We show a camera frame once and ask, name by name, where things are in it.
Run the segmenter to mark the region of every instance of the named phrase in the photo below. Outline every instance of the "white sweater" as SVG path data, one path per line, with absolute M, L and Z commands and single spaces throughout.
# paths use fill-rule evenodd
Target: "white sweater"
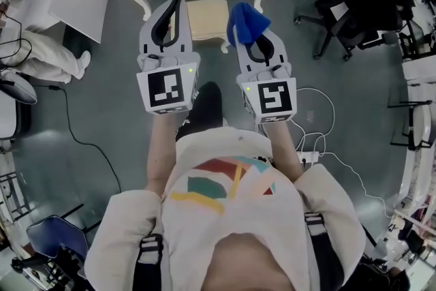
M 231 127 L 180 139 L 162 200 L 145 190 L 111 198 L 85 263 L 91 284 L 97 291 L 131 291 L 139 242 L 157 218 L 154 232 L 162 224 L 167 250 L 161 266 L 163 291 L 200 291 L 213 247 L 231 233 L 258 237 L 296 291 L 318 291 L 317 262 L 304 221 L 307 211 L 324 216 L 348 280 L 365 244 L 348 195 L 322 165 L 292 184 L 253 159 L 271 155 L 267 138 Z M 256 220 L 250 219 L 253 212 Z

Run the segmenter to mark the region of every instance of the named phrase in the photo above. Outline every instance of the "power strip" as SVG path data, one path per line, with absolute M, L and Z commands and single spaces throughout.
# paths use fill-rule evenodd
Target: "power strip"
M 306 160 L 306 164 L 318 163 L 320 152 L 297 152 L 300 163 L 303 163 L 303 159 Z

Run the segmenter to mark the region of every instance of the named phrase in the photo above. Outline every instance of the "white shoe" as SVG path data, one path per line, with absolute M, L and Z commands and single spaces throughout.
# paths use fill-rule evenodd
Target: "white shoe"
M 91 63 L 91 53 L 89 51 L 85 51 L 82 53 L 82 56 L 77 60 L 77 64 L 79 66 L 80 73 L 76 77 L 78 80 L 82 79 L 84 76 L 84 71 L 88 68 Z

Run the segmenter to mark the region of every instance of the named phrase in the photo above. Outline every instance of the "white pants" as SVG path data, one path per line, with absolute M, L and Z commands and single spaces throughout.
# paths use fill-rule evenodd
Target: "white pants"
M 45 35 L 23 31 L 22 37 L 32 43 L 32 52 L 22 65 L 14 68 L 16 71 L 38 79 L 57 82 L 70 82 L 72 76 L 79 76 L 80 68 L 71 51 Z M 29 43 L 22 40 L 18 54 L 4 63 L 19 64 L 29 50 Z

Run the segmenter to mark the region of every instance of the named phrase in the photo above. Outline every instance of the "gray floor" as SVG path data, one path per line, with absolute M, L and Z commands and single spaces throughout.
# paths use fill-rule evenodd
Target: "gray floor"
M 149 0 L 156 8 L 165 0 Z M 229 8 L 238 1 L 228 0 Z M 264 0 L 264 14 L 271 29 L 285 42 L 298 87 L 315 87 L 327 93 L 336 108 L 336 123 L 327 137 L 328 151 L 362 175 L 370 194 L 390 198 L 398 193 L 405 149 L 389 145 L 392 133 L 405 119 L 404 110 L 388 110 L 390 91 L 405 86 L 401 55 L 397 47 L 357 50 L 351 61 L 333 42 L 325 57 L 312 59 L 314 48 L 324 36 L 315 25 L 293 23 L 295 11 L 316 14 L 315 0 Z M 72 128 L 83 142 L 100 145 L 121 180 L 123 190 L 143 188 L 146 183 L 146 154 L 152 116 L 145 113 L 136 73 L 141 8 L 132 0 L 109 0 L 100 45 L 93 45 L 93 58 L 82 81 L 66 86 Z M 234 127 L 253 129 L 253 120 L 243 108 L 235 78 L 236 52 L 223 55 L 220 41 L 195 42 L 202 56 L 200 81 L 214 80 L 223 93 L 225 117 Z M 49 213 L 63 214 L 81 202 L 78 212 L 90 225 L 104 213 L 116 181 L 104 158 L 93 148 L 73 142 L 65 116 L 62 93 L 37 88 L 39 102 L 33 108 L 31 133 L 16 142 L 16 163 L 23 186 L 37 210 L 32 219 Z M 295 120 L 307 132 L 326 132 L 332 122 L 330 104 L 320 95 L 298 93 Z M 301 133 L 293 125 L 292 135 Z M 306 150 L 313 147 L 306 142 Z M 380 202 L 364 196 L 357 176 L 331 155 L 322 158 L 333 176 L 350 194 L 362 222 L 375 235 L 385 231 L 388 219 Z

